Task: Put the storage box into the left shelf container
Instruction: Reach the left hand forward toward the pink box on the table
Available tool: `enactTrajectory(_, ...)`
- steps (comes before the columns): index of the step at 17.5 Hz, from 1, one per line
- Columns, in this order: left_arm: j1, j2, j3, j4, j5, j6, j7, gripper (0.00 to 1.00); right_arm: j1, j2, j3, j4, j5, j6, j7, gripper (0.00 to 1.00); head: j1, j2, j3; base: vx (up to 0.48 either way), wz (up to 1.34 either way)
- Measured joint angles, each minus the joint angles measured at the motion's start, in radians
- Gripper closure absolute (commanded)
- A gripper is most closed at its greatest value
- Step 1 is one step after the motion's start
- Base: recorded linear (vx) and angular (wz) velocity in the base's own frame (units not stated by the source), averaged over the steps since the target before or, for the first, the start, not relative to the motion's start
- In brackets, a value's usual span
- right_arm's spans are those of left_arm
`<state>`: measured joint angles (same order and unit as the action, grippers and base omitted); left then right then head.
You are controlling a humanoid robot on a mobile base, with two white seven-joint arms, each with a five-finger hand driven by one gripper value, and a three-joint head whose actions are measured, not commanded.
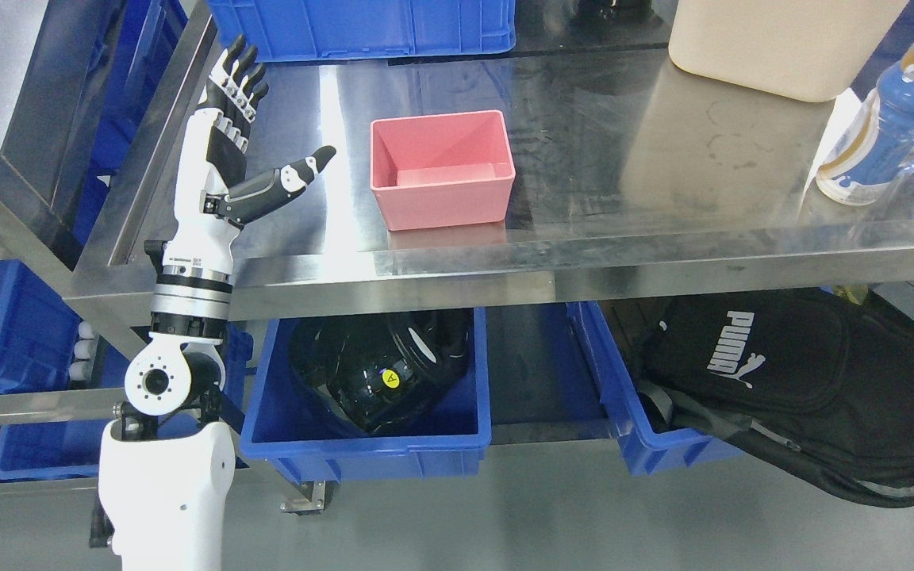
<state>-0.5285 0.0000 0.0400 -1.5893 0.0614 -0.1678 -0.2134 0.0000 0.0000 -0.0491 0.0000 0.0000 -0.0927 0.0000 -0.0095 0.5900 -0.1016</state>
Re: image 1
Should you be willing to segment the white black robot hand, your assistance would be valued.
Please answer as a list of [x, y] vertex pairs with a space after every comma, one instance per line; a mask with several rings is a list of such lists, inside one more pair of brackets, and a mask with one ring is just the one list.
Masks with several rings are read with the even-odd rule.
[[179, 156], [170, 241], [144, 249], [160, 285], [213, 282], [231, 289], [231, 246], [246, 224], [268, 216], [305, 192], [335, 156], [321, 146], [305, 158], [246, 175], [246, 152], [259, 104], [268, 94], [258, 48], [236, 36], [208, 72], [187, 120]]

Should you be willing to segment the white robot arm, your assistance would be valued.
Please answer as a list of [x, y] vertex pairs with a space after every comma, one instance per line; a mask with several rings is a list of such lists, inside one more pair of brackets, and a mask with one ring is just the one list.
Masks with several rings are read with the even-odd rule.
[[125, 373], [133, 412], [111, 420], [99, 449], [98, 498], [124, 570], [219, 570], [225, 501], [236, 465], [231, 427], [200, 411], [195, 434], [160, 439], [149, 427], [198, 402], [218, 404], [226, 369], [217, 348], [229, 275], [163, 265], [149, 341]]

